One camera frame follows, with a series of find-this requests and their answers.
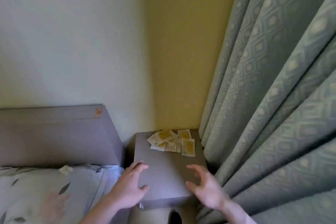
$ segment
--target sticker on headboard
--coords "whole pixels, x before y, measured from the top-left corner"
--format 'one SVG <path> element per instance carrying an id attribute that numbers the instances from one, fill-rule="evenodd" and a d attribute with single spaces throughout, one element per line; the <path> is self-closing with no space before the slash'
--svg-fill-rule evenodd
<path id="1" fill-rule="evenodd" d="M 103 108 L 97 108 L 96 109 L 96 114 L 94 115 L 95 117 L 100 117 L 102 115 Z"/>

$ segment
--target foot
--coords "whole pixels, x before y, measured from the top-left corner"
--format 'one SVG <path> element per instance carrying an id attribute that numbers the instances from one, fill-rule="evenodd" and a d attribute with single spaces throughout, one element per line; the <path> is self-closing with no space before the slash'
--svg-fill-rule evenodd
<path id="1" fill-rule="evenodd" d="M 181 216 L 175 211 L 171 211 L 168 224 L 182 224 Z"/>

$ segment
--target tabletop surface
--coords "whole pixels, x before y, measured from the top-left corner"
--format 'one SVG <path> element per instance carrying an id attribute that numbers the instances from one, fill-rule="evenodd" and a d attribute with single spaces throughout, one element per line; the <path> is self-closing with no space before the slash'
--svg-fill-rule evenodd
<path id="1" fill-rule="evenodd" d="M 139 186 L 149 185 L 150 190 L 144 200 L 163 198 L 187 197 L 191 195 L 186 187 L 186 181 L 199 184 L 195 173 L 186 168 L 186 165 L 197 164 L 206 167 L 205 157 L 197 129 L 191 129 L 191 137 L 195 139 L 196 157 L 182 156 L 177 152 L 157 151 L 150 149 L 146 140 L 155 131 L 136 133 L 134 161 L 143 160 L 149 165 L 140 176 Z"/>

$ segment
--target gray headboard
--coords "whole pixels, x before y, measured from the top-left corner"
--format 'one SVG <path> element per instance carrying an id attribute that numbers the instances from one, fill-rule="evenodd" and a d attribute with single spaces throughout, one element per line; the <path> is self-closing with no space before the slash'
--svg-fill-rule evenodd
<path id="1" fill-rule="evenodd" d="M 121 166 L 123 157 L 104 105 L 0 110 L 0 167 Z"/>

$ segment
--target bedding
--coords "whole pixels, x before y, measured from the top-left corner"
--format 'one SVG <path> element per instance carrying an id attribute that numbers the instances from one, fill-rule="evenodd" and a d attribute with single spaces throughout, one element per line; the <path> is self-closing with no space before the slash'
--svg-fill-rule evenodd
<path id="1" fill-rule="evenodd" d="M 106 195 L 123 168 L 57 169 L 0 167 L 0 224 L 74 224 Z"/>

